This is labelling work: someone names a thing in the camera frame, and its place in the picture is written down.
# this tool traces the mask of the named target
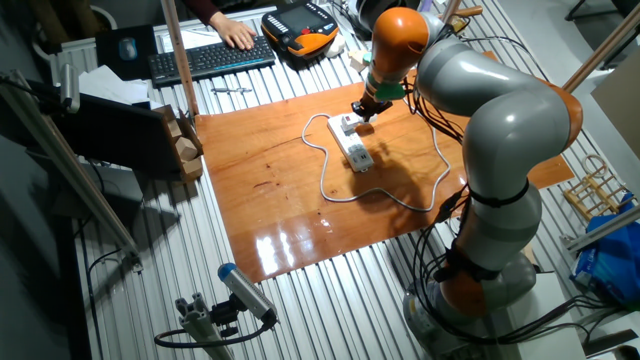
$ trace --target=orange controller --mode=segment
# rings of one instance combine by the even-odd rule
[[[320,7],[302,2],[265,14],[262,30],[282,50],[310,59],[333,42],[338,23]]]

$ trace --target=black keyboard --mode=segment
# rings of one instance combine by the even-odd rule
[[[201,46],[187,50],[187,60],[193,80],[246,71],[275,63],[276,57],[264,36],[254,38],[251,50],[231,48],[225,43]],[[173,53],[149,56],[153,87],[180,83],[180,73]]]

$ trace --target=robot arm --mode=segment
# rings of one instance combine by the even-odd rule
[[[471,117],[462,149],[471,201],[448,266],[436,273],[440,283],[430,291],[440,313],[460,323],[508,306],[535,285],[535,272],[520,254],[542,213],[527,174],[571,145],[582,109],[562,89],[457,38],[439,39],[442,27],[437,18],[409,9],[383,13],[373,32],[365,92],[353,107],[365,121],[384,111],[404,95],[396,90],[399,82],[419,61],[420,96],[438,109]]]
[[[408,8],[392,8],[376,21],[373,31],[373,57],[365,91],[360,101],[351,104],[364,122],[391,106],[392,100],[405,96],[400,81],[407,76],[443,24],[432,14],[420,14]]]

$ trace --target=power strip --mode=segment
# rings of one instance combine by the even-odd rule
[[[358,118],[353,113],[334,116],[329,119],[327,126],[353,171],[365,172],[373,166],[373,159],[355,131],[355,126],[359,124]]]

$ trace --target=orange wooden surface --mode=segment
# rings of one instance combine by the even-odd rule
[[[351,102],[362,92],[360,83],[229,114],[196,117],[236,264],[251,280],[424,227],[439,204],[463,186],[461,147],[438,134],[452,171],[438,187],[436,210],[413,212],[380,194],[350,203],[323,199],[319,182],[324,154],[302,142],[302,128],[314,114],[350,112]],[[445,115],[463,128],[468,121]],[[309,127],[307,139],[329,149],[326,193],[346,198],[379,186],[410,205],[428,206],[433,184],[446,166],[424,120],[411,115],[399,101],[372,127],[359,128],[359,133],[375,166],[356,174],[327,128],[327,119],[317,118]],[[560,156],[538,165],[529,176],[538,188],[572,177]]]

